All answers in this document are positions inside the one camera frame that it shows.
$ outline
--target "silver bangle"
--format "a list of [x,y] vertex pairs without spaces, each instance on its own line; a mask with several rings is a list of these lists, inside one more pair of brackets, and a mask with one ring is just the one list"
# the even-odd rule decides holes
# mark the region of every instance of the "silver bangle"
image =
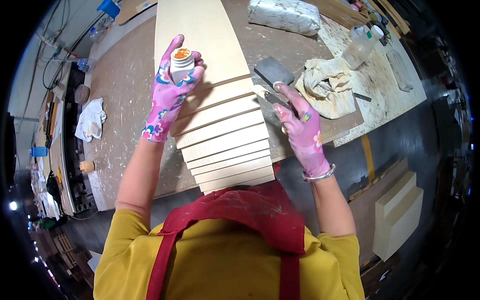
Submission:
[[315,181],[329,178],[330,176],[332,176],[334,171],[335,171],[335,164],[330,164],[330,170],[325,175],[322,175],[320,177],[307,177],[305,174],[305,171],[303,171],[301,173],[301,176],[303,178],[303,181],[315,182]]

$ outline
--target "glove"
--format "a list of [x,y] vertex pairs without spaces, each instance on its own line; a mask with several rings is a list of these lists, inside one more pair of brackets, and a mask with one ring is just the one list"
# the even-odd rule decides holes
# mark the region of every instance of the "glove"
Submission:
[[287,97],[289,104],[297,110],[300,120],[290,110],[275,104],[274,110],[288,132],[288,141],[295,156],[303,166],[307,177],[319,177],[330,170],[325,158],[320,130],[320,115],[308,102],[282,82],[275,82],[277,93]]
[[167,140],[170,126],[176,120],[185,97],[204,75],[202,55],[192,51],[195,68],[178,84],[174,84],[170,78],[170,55],[182,46],[184,39],[183,35],[174,37],[160,61],[152,89],[152,111],[142,129],[142,137],[148,141],[165,142]]

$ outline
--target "red apron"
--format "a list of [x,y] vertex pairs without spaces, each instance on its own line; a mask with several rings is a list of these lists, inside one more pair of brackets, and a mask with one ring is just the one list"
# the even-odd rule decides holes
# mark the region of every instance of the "red apron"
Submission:
[[163,235],[163,240],[148,282],[147,300],[165,295],[162,287],[168,286],[166,273],[173,269],[176,241],[185,229],[206,219],[232,220],[258,231],[270,247],[280,250],[280,300],[300,299],[299,258],[305,254],[304,222],[283,187],[274,180],[245,190],[226,188],[175,208],[157,234]]

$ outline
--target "light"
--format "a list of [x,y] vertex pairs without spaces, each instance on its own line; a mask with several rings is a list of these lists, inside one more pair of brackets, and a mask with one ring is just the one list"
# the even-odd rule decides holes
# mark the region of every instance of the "light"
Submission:
[[15,201],[10,202],[10,209],[11,210],[17,210],[17,202],[15,202]]

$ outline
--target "white wall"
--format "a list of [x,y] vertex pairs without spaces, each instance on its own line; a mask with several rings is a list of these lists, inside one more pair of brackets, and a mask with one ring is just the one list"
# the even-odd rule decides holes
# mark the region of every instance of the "white wall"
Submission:
[[[58,6],[50,21],[50,24],[48,25],[46,36],[60,29],[64,1],[67,1],[65,14],[68,12],[68,0],[60,0],[60,5]],[[85,29],[89,29],[88,27],[91,22],[102,13],[101,11],[96,11],[96,8],[100,5],[101,2],[102,0],[70,0],[71,7],[69,21],[57,42],[60,45],[65,45],[70,48],[75,42],[75,40],[85,31]],[[50,11],[47,13],[42,23],[40,24],[40,27],[37,30],[39,34],[41,34],[48,20],[48,17],[53,11],[53,8],[54,7],[50,9]],[[90,52],[89,48],[91,46],[91,42],[89,42],[88,40],[88,35],[86,36],[86,39],[87,40],[84,40],[82,42],[82,47],[78,48],[79,52],[77,52],[77,50],[74,50],[74,52],[79,54],[80,57],[88,57],[88,54]],[[28,90],[32,80],[33,67],[38,47],[39,39],[34,36],[30,40],[28,46],[26,47],[22,55],[22,59],[18,66],[12,84],[12,91],[10,94],[8,111],[12,116],[21,117],[26,108],[24,116],[25,118],[39,118],[43,98],[45,97],[45,93],[47,92],[47,89],[42,84],[42,74],[45,69],[46,61],[48,61],[48,59],[52,56],[55,50],[49,46],[45,48],[42,57],[42,60],[44,60],[45,62],[40,60],[37,64],[32,93],[30,96],[30,100],[27,102]],[[65,54],[66,52],[62,51],[59,54],[59,58],[63,58]],[[45,72],[45,84],[47,86],[50,84],[59,65],[60,63],[57,61],[52,61],[48,65]],[[37,127],[38,122],[24,120],[22,122],[22,125],[20,126],[20,120],[15,120],[15,129],[17,132],[17,152],[20,160],[20,162],[17,162],[17,169],[19,170],[25,169],[26,165],[29,162],[28,150],[32,145],[32,137]]]

